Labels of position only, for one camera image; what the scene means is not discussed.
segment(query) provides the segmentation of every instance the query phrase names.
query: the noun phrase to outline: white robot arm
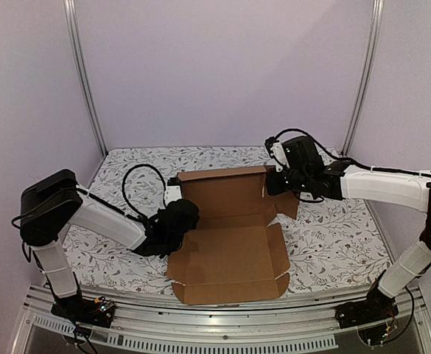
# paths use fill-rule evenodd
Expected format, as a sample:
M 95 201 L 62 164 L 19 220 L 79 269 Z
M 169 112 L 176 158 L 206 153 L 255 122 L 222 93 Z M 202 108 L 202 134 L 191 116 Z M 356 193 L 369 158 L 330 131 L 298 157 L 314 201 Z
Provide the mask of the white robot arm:
M 303 136 L 280 143 L 280 135 L 290 131 Z M 386 319 L 389 313 L 396 315 L 395 296 L 431 266 L 431 171 L 369 167 L 352 158 L 336 157 L 300 129 L 282 131 L 267 139 L 265 145 L 276 161 L 276 169 L 267 177 L 270 195 L 290 191 L 300 198 L 301 192 L 309 192 L 313 202 L 320 202 L 323 197 L 337 200 L 360 198 L 427 213 L 426 226 L 419 239 L 377 278 L 367 299 L 338 306 L 336 318 L 343 328 Z M 334 162 L 325 166 L 315 145 Z M 383 340 L 383 336 L 378 337 L 377 343 Z
M 168 255 L 179 249 L 184 234 L 196 227 L 199 210 L 181 198 L 178 185 L 169 183 L 165 189 L 167 207 L 151 218 L 126 215 L 77 184 L 70 170 L 61 170 L 22 193 L 21 215 L 13 221 L 21 221 L 22 240 L 50 283 L 54 314 L 104 327 L 113 316 L 109 306 L 101 308 L 100 302 L 81 296 L 58 232 L 66 224 L 81 226 L 141 256 Z

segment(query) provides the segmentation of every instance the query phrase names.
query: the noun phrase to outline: white wall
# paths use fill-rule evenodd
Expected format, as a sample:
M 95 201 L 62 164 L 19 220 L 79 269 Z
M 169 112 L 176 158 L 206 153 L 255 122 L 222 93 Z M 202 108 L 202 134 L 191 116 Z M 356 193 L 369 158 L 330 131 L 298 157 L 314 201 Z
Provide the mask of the white wall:
M 287 127 L 339 147 L 372 1 L 77 1 L 109 148 L 262 145 Z
M 38 275 L 10 225 L 22 190 L 64 167 L 86 183 L 98 163 L 63 2 L 0 1 L 0 353 Z
M 376 166 L 431 169 L 431 1 L 387 1 L 371 84 L 352 156 Z M 424 227 L 425 215 L 374 204 L 393 253 Z M 420 281 L 431 313 L 431 269 Z

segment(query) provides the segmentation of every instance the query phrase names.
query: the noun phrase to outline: table surface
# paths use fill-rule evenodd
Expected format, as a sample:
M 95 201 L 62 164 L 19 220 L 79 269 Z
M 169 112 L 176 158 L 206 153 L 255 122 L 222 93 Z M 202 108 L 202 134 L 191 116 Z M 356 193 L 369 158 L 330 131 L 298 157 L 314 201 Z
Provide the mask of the table surface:
M 329 158 L 322 155 L 325 163 Z M 135 164 L 157 167 L 164 178 L 182 170 L 206 170 L 272 164 L 263 147 L 152 147 L 112 150 L 91 192 L 131 213 L 122 194 L 122 178 Z M 130 200 L 152 215 L 162 206 L 156 174 L 137 169 L 127 181 Z M 301 203 L 297 220 L 278 215 L 290 259 L 290 285 L 284 296 L 368 284 L 388 266 L 382 238 L 362 200 Z M 172 295 L 167 257 L 140 257 L 118 243 L 72 226 L 63 243 L 71 267 L 83 285 Z

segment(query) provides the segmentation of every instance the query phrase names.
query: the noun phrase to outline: aluminum frame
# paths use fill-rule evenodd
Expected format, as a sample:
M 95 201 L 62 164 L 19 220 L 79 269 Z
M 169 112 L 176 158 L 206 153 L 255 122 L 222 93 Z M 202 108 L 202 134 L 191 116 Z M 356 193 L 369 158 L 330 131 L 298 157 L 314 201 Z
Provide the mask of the aluminum frame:
M 93 330 L 91 340 L 96 344 L 138 350 L 139 353 L 158 353 L 159 346 L 167 345 L 178 348 L 173 349 L 174 353 L 189 353 L 190 348 L 193 349 L 191 353 L 202 353 L 201 348 L 211 348 L 213 353 L 217 349 L 219 353 L 230 354 L 254 353 L 248 350 L 261 347 L 271 348 L 269 353 L 285 353 L 283 350 L 290 344 L 310 343 L 313 353 L 320 348 L 316 344 L 312 347 L 312 343 L 329 340 L 327 348 L 323 349 L 334 349 L 335 334 L 356 330 L 354 327 L 340 329 L 334 319 L 334 307 L 343 302 L 363 299 L 367 290 L 367 286 L 361 286 L 297 294 L 264 302 L 191 307 L 170 296 L 126 294 L 85 286 L 83 295 L 88 298 L 106 295 L 117 304 L 110 329 L 89 327 Z M 418 339 L 423 353 L 431 354 L 430 315 L 420 290 L 413 287 L 412 292 L 416 303 L 414 321 Z M 400 311 L 398 318 L 404 323 L 411 310 L 408 293 L 400 293 L 396 302 Z M 24 352 L 33 325 L 70 336 L 71 323 L 50 314 L 52 303 L 53 297 L 48 289 L 34 285 L 30 287 L 11 353 Z
M 102 157 L 108 154 L 107 145 L 105 144 L 104 134 L 102 132 L 99 118 L 97 116 L 94 98 L 92 97 L 91 86 L 89 85 L 88 73 L 85 68 L 83 48 L 81 46 L 80 34 L 77 26 L 76 8 L 74 0 L 64 0 L 66 22 L 68 24 L 69 39 L 73 50 L 74 63 L 76 64 L 77 76 L 80 79 L 81 90 L 88 113 L 89 122 L 91 123 L 92 133 L 96 140 L 97 148 Z
M 351 115 L 351 120 L 349 121 L 348 130 L 346 131 L 343 147 L 341 148 L 341 155 L 343 156 L 347 156 L 351 150 L 354 136 L 356 135 L 357 131 L 357 126 L 360 121 L 362 107 L 364 106 L 365 96 L 368 90 L 369 80 L 371 79 L 383 11 L 384 0 L 374 0 L 371 28 L 369 30 L 368 48 L 365 55 L 364 66 L 362 68 L 360 87 L 354 102 L 353 113 Z

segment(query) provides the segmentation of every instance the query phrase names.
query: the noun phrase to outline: open cardboard box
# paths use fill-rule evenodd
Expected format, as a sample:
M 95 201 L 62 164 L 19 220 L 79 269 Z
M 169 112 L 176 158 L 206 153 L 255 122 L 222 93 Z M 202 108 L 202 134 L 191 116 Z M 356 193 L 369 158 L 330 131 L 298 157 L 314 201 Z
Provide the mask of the open cardboard box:
M 298 201 L 271 197 L 265 166 L 178 174 L 183 197 L 200 209 L 196 230 L 168 260 L 172 290 L 184 304 L 225 304 L 280 297 L 290 263 L 276 213 L 295 218 Z

